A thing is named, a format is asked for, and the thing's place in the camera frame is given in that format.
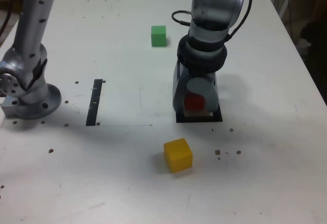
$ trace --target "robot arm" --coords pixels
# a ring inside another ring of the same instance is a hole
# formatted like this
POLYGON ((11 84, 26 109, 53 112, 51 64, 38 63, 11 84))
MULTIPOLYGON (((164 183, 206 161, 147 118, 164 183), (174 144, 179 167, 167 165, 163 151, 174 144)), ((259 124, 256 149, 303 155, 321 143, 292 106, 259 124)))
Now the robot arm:
POLYGON ((6 117, 36 119, 60 105, 59 89, 44 78, 48 59, 41 44, 53 1, 24 1, 14 44, 0 62, 0 90, 7 95, 2 104, 6 117))
POLYGON ((243 1, 192 1, 192 20, 188 34, 179 42, 174 73, 173 106, 177 122, 222 120, 215 72, 223 67, 227 57, 224 44, 241 27, 250 11, 252 0, 241 23, 229 35, 243 1), (185 120, 186 115, 192 119, 185 120))

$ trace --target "black strip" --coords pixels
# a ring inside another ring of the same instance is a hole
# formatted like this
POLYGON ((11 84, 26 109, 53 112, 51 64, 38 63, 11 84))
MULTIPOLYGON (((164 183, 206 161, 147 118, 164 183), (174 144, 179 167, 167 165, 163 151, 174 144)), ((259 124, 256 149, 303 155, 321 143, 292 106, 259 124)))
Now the black strip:
POLYGON ((93 90, 91 95, 90 106, 88 108, 86 125, 95 126, 97 121, 98 107, 100 102, 100 94, 102 88, 103 79, 95 79, 93 84, 93 90))
POLYGON ((206 117, 185 117, 184 114, 176 113, 176 123, 213 123, 213 122, 222 122, 223 117, 220 111, 220 105, 217 110, 213 112, 212 116, 206 117))

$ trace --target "green cube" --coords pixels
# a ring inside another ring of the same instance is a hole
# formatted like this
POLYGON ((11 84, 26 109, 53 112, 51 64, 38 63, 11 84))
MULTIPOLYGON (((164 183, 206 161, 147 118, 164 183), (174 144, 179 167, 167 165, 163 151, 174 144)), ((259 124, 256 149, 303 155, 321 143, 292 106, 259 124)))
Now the green cube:
POLYGON ((166 47, 166 26, 151 27, 151 44, 153 47, 166 47))

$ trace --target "yellow cube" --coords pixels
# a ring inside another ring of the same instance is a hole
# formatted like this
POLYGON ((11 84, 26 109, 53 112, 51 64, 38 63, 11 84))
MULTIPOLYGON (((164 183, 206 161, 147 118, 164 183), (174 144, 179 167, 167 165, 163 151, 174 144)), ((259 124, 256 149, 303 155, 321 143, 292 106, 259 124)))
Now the yellow cube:
POLYGON ((163 150, 172 173, 192 167, 193 154, 184 138, 164 143, 163 150))

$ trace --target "table surface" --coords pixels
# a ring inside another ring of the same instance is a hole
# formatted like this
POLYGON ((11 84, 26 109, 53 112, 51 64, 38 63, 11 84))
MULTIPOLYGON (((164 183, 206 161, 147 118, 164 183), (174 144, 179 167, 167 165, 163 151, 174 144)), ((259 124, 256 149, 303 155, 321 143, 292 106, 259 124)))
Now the table surface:
POLYGON ((1 222, 326 223, 327 108, 270 0, 253 0, 226 44, 224 121, 175 123, 173 71, 188 28, 171 13, 191 1, 55 0, 42 42, 63 102, 16 125, 0 114, 1 222), (167 26, 168 47, 151 47, 152 25, 167 26), (101 124, 86 127, 95 79, 106 80, 101 124), (193 167, 171 174, 163 144, 179 138, 193 167))

